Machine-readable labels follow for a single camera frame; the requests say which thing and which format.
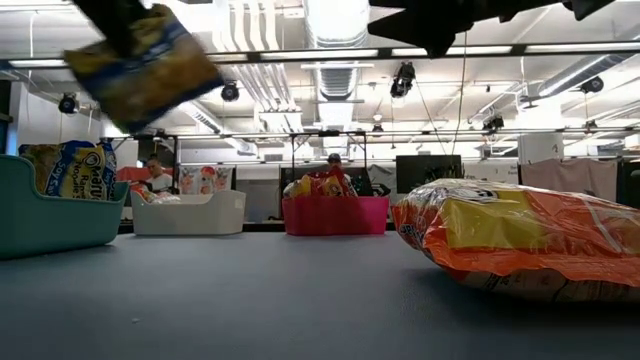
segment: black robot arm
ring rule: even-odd
[[[371,6],[404,11],[369,24],[372,35],[424,48],[432,58],[442,57],[453,45],[456,34],[476,21],[513,19],[522,11],[564,3],[582,20],[614,0],[369,0]]]

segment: orange snack bag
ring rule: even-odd
[[[461,283],[544,301],[640,300],[640,211],[583,194],[441,179],[393,209]]]
[[[311,183],[311,195],[358,196],[340,168],[333,167],[324,173],[309,173],[305,177]]]

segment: packaging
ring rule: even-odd
[[[329,172],[309,173],[289,184],[283,191],[285,198],[297,196],[358,196],[349,179],[341,169]]]
[[[224,85],[168,7],[154,5],[132,32],[137,47],[130,59],[118,58],[105,42],[64,54],[78,82],[121,131],[140,131],[182,102]]]
[[[231,190],[233,168],[180,166],[180,194],[207,195]]]
[[[116,157],[111,144],[70,141],[59,145],[22,145],[22,158],[36,171],[36,188],[47,196],[113,200]]]
[[[178,196],[172,195],[171,193],[168,193],[168,192],[161,192],[161,193],[155,194],[144,187],[137,188],[134,191],[137,191],[142,196],[144,201],[152,205],[179,204],[182,202],[182,200]]]
[[[640,300],[640,211],[588,195],[441,179],[393,209],[461,283],[544,301]]]

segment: pink bin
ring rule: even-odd
[[[389,198],[303,196],[282,200],[287,234],[296,236],[381,235]]]

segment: teal bin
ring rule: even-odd
[[[116,183],[115,201],[43,196],[30,162],[0,155],[0,260],[110,243],[128,191]]]

